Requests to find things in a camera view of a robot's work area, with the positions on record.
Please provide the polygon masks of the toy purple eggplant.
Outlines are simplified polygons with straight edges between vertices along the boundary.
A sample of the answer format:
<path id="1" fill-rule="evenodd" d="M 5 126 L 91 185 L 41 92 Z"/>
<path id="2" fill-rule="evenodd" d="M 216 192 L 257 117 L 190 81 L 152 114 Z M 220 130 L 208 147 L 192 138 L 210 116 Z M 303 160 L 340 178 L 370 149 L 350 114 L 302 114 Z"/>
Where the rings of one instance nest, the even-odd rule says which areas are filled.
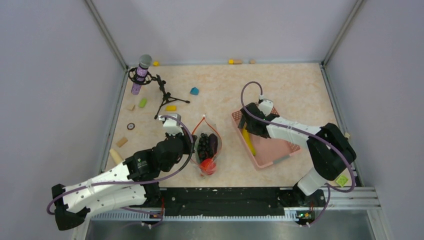
<path id="1" fill-rule="evenodd" d="M 218 136 L 214 133 L 211 133 L 208 136 L 209 139 L 209 148 L 212 152 L 212 156 L 215 156 L 218 153 L 218 147 L 219 147 L 219 139 Z"/>

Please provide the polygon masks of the toy black grapes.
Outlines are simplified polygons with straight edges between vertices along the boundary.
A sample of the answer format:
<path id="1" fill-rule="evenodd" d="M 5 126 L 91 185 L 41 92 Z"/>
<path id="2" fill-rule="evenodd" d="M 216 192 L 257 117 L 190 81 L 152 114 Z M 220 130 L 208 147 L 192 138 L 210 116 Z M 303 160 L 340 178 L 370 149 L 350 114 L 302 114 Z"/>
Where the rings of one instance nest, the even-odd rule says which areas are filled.
<path id="1" fill-rule="evenodd" d="M 212 151 L 209 145 L 209 136 L 206 133 L 200 134 L 200 138 L 199 138 L 199 142 L 197 146 L 197 153 L 198 153 L 200 162 L 212 157 Z"/>

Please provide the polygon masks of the small tan wooden cube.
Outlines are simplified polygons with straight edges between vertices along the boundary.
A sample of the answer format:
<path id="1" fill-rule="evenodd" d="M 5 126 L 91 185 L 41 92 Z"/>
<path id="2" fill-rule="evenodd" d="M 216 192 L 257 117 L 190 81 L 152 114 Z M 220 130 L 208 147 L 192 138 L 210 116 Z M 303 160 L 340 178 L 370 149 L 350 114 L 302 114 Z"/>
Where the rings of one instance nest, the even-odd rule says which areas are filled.
<path id="1" fill-rule="evenodd" d="M 133 110 L 135 109 L 135 105 L 134 105 L 134 104 L 132 104 L 132 105 L 130 105 L 127 109 L 128 109 L 129 111 L 133 111 Z"/>

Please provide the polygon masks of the yellow tan cylinder at wall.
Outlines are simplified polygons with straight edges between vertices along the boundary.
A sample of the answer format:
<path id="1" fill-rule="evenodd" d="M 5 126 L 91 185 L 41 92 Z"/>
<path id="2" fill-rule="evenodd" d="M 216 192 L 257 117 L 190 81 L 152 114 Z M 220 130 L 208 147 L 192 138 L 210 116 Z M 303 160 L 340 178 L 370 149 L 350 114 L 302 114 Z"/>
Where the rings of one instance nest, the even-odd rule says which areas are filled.
<path id="1" fill-rule="evenodd" d="M 243 61 L 241 59 L 229 59 L 228 64 L 229 65 L 241 65 L 241 64 L 243 64 Z"/>

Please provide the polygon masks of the blue block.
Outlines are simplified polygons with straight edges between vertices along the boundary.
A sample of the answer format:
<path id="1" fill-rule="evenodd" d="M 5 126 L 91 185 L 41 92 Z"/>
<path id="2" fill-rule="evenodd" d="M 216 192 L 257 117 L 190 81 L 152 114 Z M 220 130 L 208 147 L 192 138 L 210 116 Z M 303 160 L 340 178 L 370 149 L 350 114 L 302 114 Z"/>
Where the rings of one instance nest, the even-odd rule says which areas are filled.
<path id="1" fill-rule="evenodd" d="M 198 96 L 199 92 L 200 92 L 200 90 L 197 87 L 193 87 L 193 88 L 191 88 L 189 93 L 193 96 Z"/>

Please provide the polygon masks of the pink plastic basket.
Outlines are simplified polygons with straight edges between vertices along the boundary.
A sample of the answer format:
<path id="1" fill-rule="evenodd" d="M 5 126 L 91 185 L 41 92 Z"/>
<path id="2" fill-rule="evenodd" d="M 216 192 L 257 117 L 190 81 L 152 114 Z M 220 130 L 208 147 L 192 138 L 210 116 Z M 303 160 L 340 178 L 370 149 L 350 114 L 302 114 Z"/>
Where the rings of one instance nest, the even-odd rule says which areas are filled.
<path id="1" fill-rule="evenodd" d="M 231 117 L 236 135 L 241 141 L 241 144 L 247 152 L 248 158 L 257 171 L 276 165 L 301 152 L 299 145 L 286 140 L 263 138 L 250 134 L 251 142 L 256 150 L 256 156 L 253 156 L 242 136 L 242 129 L 239 129 L 239 122 L 241 120 L 242 113 L 240 110 L 237 110 L 231 114 Z"/>

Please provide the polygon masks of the clear orange zip bag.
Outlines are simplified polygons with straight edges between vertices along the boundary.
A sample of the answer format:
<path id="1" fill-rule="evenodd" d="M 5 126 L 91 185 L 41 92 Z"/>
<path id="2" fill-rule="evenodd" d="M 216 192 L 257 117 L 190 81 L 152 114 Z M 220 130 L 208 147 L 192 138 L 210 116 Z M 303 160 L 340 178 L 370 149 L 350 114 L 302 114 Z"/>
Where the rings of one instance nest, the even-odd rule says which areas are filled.
<path id="1" fill-rule="evenodd" d="M 204 114 L 191 132 L 195 137 L 194 153 L 190 162 L 203 178 L 217 170 L 218 156 L 222 150 L 222 138 L 217 125 Z"/>

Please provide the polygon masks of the toy banana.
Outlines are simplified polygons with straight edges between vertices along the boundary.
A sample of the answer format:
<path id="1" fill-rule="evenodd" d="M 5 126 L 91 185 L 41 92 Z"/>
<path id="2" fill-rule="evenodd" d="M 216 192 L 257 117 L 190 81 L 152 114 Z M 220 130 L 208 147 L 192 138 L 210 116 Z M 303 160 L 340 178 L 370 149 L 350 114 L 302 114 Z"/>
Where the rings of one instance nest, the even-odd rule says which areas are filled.
<path id="1" fill-rule="evenodd" d="M 252 144 L 250 133 L 247 131 L 246 128 L 243 128 L 242 131 L 241 131 L 241 134 L 242 134 L 242 137 L 243 137 L 248 149 L 250 150 L 251 154 L 253 156 L 256 156 L 256 149 Z"/>

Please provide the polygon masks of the green flat toy piece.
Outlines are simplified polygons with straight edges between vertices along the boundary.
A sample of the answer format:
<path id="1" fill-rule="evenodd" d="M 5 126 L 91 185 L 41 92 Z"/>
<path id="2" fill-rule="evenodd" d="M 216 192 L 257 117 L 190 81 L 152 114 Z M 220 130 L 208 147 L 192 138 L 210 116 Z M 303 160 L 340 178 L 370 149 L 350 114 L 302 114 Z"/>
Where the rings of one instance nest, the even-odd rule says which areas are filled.
<path id="1" fill-rule="evenodd" d="M 335 182 L 339 187 L 344 187 L 349 181 L 349 178 L 344 175 L 344 174 L 340 174 L 336 179 Z"/>

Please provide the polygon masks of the green block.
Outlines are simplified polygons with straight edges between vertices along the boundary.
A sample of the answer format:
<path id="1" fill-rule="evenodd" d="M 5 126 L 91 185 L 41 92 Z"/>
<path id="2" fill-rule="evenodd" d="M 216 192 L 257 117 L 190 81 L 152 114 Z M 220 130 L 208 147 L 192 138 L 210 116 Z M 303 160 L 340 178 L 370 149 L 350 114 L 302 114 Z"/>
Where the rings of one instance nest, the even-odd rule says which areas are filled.
<path id="1" fill-rule="evenodd" d="M 147 104 L 147 99 L 146 98 L 142 98 L 140 100 L 140 102 L 138 103 L 138 107 L 139 108 L 144 108 L 146 106 L 146 104 Z"/>

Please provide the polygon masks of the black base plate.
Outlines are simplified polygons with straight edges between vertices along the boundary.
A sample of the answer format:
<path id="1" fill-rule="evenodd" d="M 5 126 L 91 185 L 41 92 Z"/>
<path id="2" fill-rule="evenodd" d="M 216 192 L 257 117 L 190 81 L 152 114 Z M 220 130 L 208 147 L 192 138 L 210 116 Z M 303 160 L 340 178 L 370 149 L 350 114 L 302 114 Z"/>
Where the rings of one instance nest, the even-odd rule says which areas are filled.
<path id="1" fill-rule="evenodd" d="M 289 208 L 314 210 L 325 205 L 323 190 L 304 196 L 280 187 L 168 187 L 148 194 L 140 208 L 158 208 L 167 217 L 283 216 Z"/>

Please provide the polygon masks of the toy red tomato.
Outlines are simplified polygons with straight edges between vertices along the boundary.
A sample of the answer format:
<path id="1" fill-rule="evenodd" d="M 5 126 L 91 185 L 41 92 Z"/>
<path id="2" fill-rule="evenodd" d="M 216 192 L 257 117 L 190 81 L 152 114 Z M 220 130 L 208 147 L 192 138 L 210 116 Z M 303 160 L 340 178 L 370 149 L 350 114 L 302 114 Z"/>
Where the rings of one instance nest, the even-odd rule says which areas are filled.
<path id="1" fill-rule="evenodd" d="M 212 158 L 207 158 L 200 163 L 199 168 L 203 175 L 210 176 L 216 171 L 216 163 Z"/>

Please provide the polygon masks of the black microphone tripod stand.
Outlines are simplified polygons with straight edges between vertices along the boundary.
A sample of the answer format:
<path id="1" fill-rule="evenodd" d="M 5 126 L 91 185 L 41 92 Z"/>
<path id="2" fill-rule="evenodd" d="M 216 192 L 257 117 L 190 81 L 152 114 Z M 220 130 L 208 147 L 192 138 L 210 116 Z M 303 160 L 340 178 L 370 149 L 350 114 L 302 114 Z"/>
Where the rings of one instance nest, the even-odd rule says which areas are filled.
<path id="1" fill-rule="evenodd" d="M 156 82 L 159 86 L 159 90 L 162 93 L 162 102 L 154 116 L 154 119 L 156 120 L 159 116 L 159 113 L 161 111 L 161 108 L 167 104 L 176 102 L 176 101 L 180 101 L 180 102 L 184 102 L 186 104 L 190 104 L 191 102 L 189 100 L 184 100 L 184 99 L 180 99 L 180 98 L 176 98 L 174 96 L 172 96 L 172 94 L 168 91 L 166 91 L 165 89 L 165 85 L 166 85 L 166 81 L 162 80 L 162 78 L 160 77 L 160 75 L 156 75 L 153 76 L 148 70 L 146 71 L 145 76 L 141 76 L 138 74 L 137 72 L 137 67 L 133 67 L 129 69 L 129 79 L 134 83 L 137 84 L 139 86 L 146 86 L 149 85 L 152 82 Z"/>

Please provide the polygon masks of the purple microphone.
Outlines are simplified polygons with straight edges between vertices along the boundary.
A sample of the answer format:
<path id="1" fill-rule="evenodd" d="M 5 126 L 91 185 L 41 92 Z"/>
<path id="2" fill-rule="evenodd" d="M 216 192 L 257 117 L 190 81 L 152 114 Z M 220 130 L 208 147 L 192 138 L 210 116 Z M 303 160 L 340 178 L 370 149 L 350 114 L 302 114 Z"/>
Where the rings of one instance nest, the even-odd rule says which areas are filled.
<path id="1" fill-rule="evenodd" d="M 131 93 L 138 95 L 141 87 L 146 84 L 146 77 L 149 73 L 149 67 L 153 62 L 152 57 L 149 54 L 143 54 L 139 58 L 138 67 L 133 71 L 133 75 L 130 80 L 133 82 Z"/>

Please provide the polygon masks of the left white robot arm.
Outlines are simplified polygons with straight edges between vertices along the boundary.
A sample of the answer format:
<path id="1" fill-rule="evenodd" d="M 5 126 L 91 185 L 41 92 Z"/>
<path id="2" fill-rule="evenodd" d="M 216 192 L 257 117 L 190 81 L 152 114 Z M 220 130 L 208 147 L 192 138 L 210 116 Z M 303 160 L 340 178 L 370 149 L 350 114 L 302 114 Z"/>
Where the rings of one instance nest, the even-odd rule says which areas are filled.
<path id="1" fill-rule="evenodd" d="M 135 152 L 112 169 L 75 185 L 56 184 L 47 212 L 60 231 L 82 225 L 94 215 L 129 206 L 154 207 L 160 202 L 159 183 L 184 155 L 191 157 L 197 136 L 185 131 L 166 135 L 156 146 Z"/>

